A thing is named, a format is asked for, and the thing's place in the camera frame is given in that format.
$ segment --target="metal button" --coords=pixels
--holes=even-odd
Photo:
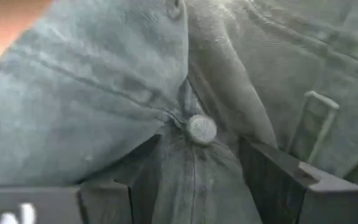
[[[187,131],[194,142],[209,144],[216,136],[216,124],[211,118],[195,115],[190,118]]]

